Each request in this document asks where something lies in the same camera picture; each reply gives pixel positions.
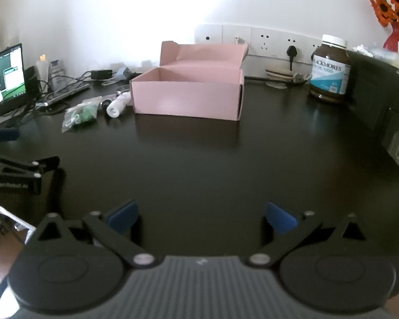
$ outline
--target ribbed panel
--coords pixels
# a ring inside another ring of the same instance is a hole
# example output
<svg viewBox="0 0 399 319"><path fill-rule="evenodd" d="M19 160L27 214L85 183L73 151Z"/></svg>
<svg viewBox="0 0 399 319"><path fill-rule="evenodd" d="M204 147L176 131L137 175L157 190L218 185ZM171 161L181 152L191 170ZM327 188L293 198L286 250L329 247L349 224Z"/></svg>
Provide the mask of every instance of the ribbed panel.
<svg viewBox="0 0 399 319"><path fill-rule="evenodd" d="M56 318L19 311L14 319ZM94 310L65 319L325 319L344 318L306 308L287 295L267 270L237 257L167 257L152 270L132 273L124 288ZM352 316L393 319L384 310Z"/></svg>

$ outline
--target flower center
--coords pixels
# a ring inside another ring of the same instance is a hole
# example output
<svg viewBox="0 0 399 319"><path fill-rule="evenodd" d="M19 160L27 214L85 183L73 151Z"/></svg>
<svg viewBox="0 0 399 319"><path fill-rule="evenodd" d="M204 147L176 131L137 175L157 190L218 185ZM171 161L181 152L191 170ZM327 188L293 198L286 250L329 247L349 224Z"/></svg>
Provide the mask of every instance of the flower center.
<svg viewBox="0 0 399 319"><path fill-rule="evenodd" d="M386 13L388 11L388 7L385 4L380 5L381 10Z"/></svg>

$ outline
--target open cardboard box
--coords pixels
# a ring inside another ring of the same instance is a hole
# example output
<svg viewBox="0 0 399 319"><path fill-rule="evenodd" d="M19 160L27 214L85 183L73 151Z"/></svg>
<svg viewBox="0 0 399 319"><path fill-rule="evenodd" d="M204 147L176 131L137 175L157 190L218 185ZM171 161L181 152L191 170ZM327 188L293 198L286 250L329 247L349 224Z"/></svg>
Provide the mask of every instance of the open cardboard box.
<svg viewBox="0 0 399 319"><path fill-rule="evenodd" d="M131 81L134 111L238 121L246 56L246 44L165 41L160 67Z"/></svg>

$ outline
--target bottle label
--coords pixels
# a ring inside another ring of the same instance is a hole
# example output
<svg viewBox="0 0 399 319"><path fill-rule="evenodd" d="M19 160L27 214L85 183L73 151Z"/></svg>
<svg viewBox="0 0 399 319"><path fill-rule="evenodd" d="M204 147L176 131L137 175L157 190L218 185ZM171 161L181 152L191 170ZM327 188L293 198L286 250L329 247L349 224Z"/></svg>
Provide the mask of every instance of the bottle label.
<svg viewBox="0 0 399 319"><path fill-rule="evenodd" d="M314 55L310 83L321 90L344 95L349 73L349 65Z"/></svg>

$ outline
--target box flap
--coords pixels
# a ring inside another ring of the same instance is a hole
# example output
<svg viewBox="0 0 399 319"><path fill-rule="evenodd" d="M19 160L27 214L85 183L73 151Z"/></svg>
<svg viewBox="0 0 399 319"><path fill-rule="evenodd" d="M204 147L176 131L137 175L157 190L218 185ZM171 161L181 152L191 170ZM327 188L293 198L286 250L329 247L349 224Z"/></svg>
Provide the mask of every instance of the box flap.
<svg viewBox="0 0 399 319"><path fill-rule="evenodd" d="M177 44L163 42L160 66L241 68L247 44Z"/></svg>

